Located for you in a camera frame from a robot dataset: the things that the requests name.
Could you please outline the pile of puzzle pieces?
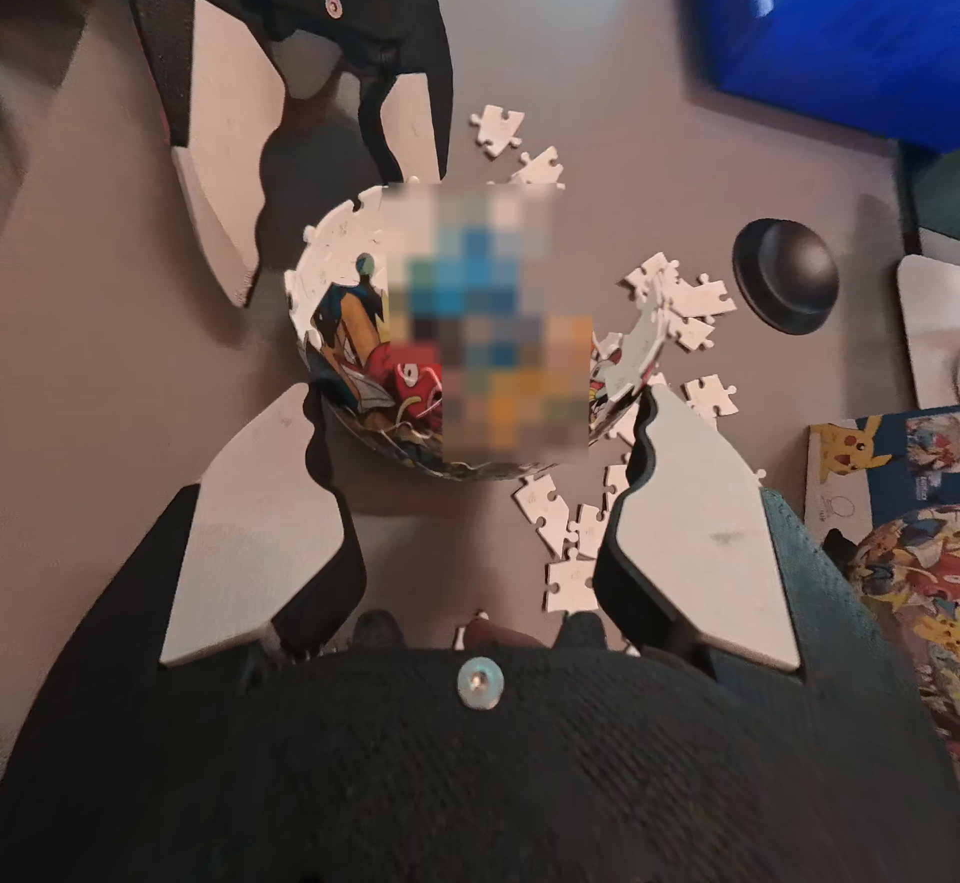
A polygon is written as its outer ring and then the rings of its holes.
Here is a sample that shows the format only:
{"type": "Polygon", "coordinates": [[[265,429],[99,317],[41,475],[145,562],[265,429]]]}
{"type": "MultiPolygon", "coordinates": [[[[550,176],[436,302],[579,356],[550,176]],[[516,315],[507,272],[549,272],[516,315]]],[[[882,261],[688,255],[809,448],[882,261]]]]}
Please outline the pile of puzzle pieces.
{"type": "MultiPolygon", "coordinates": [[[[516,149],[522,145],[517,135],[524,119],[524,113],[504,110],[503,107],[487,104],[482,114],[472,113],[470,125],[477,129],[476,143],[483,147],[490,159],[498,157],[509,147],[516,149]]],[[[563,165],[559,160],[556,146],[549,146],[532,157],[524,150],[519,159],[519,169],[511,177],[511,182],[526,184],[550,184],[564,189],[560,182],[563,165]]],[[[623,335],[611,333],[596,341],[593,335],[591,364],[607,361],[616,355],[623,335]]],[[[613,428],[602,432],[602,436],[613,439],[618,437],[630,449],[634,438],[634,424],[637,419],[638,404],[633,402],[628,409],[613,421],[613,428]]],[[[599,609],[593,589],[593,577],[596,560],[601,549],[610,510],[618,495],[628,486],[627,463],[630,453],[621,456],[621,462],[605,468],[604,508],[589,504],[580,504],[576,519],[570,519],[568,504],[557,495],[556,484],[547,472],[526,481],[514,493],[513,498],[532,524],[542,523],[537,532],[548,544],[551,554],[561,557],[546,566],[543,609],[546,613],[585,613],[599,609]]]]}

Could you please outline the cartoon print puzzle box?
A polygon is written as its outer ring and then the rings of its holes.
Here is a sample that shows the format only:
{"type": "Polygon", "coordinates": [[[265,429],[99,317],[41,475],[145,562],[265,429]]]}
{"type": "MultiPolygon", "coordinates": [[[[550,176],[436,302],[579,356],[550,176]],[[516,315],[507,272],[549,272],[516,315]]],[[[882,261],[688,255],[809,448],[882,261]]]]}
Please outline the cartoon print puzzle box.
{"type": "Polygon", "coordinates": [[[809,426],[803,517],[910,661],[958,771],[958,406],[809,426]]]}

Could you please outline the person's right hand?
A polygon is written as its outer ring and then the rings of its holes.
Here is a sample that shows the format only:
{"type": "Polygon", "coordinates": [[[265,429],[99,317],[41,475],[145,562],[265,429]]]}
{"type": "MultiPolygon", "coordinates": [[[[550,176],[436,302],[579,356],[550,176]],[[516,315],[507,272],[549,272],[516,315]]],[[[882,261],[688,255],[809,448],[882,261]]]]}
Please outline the person's right hand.
{"type": "Polygon", "coordinates": [[[498,625],[491,619],[477,615],[463,630],[463,649],[481,650],[491,647],[545,649],[538,638],[509,626],[498,625]]]}

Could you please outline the white rounded plate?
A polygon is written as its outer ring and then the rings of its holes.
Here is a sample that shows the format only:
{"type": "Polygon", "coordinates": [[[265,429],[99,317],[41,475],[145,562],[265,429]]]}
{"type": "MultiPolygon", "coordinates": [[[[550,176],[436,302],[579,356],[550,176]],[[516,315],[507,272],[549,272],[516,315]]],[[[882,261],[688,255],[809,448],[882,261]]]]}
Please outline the white rounded plate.
{"type": "Polygon", "coordinates": [[[959,266],[906,255],[896,286],[918,408],[957,405],[959,266]]]}

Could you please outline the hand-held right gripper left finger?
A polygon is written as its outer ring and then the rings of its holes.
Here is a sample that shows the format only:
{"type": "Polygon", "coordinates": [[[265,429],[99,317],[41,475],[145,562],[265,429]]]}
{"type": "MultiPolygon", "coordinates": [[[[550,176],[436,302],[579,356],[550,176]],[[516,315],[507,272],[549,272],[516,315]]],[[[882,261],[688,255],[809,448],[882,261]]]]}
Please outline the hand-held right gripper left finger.
{"type": "Polygon", "coordinates": [[[255,640],[312,657],[366,585],[353,517],[332,486],[320,398],[295,384],[199,480],[160,661],[175,666],[255,640]]]}

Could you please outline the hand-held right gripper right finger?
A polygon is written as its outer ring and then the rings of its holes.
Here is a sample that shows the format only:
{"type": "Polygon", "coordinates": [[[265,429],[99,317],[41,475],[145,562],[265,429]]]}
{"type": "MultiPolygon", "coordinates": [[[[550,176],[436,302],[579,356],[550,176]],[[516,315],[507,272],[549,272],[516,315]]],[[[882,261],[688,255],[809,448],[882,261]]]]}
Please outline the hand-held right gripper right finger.
{"type": "Polygon", "coordinates": [[[593,590],[631,648],[710,648],[794,673],[801,657],[755,473],[664,385],[639,397],[627,488],[593,590]]]}

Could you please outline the cartoon print puzzle ball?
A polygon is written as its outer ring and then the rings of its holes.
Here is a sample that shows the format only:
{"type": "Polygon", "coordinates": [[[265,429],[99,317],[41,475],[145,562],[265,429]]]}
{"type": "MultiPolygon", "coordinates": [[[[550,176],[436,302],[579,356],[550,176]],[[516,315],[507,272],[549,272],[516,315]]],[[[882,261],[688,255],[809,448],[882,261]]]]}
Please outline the cartoon print puzzle ball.
{"type": "Polygon", "coordinates": [[[548,185],[374,186],[303,233],[284,275],[310,381],[371,449],[432,477],[579,462],[639,397],[669,299],[631,284],[629,331],[555,301],[548,185]]]}

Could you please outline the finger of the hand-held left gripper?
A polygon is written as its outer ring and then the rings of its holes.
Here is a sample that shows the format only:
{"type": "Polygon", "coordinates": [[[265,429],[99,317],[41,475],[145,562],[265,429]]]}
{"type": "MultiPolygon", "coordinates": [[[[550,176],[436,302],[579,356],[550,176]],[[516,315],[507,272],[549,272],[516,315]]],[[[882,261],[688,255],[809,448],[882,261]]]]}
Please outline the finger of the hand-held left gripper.
{"type": "Polygon", "coordinates": [[[248,26],[195,0],[188,140],[171,155],[204,259],[239,308],[258,275],[260,162],[284,101],[282,75],[248,26]]]}
{"type": "Polygon", "coordinates": [[[379,181],[442,180],[426,73],[364,77],[358,124],[379,181]]]}

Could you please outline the black round ball stand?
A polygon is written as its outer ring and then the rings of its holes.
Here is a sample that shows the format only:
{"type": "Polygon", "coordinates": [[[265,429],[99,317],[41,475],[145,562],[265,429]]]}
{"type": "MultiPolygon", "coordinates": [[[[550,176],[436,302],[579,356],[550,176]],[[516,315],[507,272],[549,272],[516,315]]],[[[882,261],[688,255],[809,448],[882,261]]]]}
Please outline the black round ball stand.
{"type": "Polygon", "coordinates": [[[833,312],[839,293],[836,261],[805,224],[775,217],[753,220],[739,231],[731,253],[740,293],[765,325],[807,336],[833,312]]]}

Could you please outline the blue plastic bin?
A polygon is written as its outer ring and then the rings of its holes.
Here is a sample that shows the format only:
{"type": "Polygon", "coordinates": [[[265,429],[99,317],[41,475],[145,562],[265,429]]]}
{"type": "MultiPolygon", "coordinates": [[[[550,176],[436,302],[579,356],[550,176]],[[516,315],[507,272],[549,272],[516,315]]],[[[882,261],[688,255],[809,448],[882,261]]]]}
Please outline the blue plastic bin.
{"type": "Polygon", "coordinates": [[[717,90],[945,155],[959,144],[959,0],[682,0],[717,90]]]}

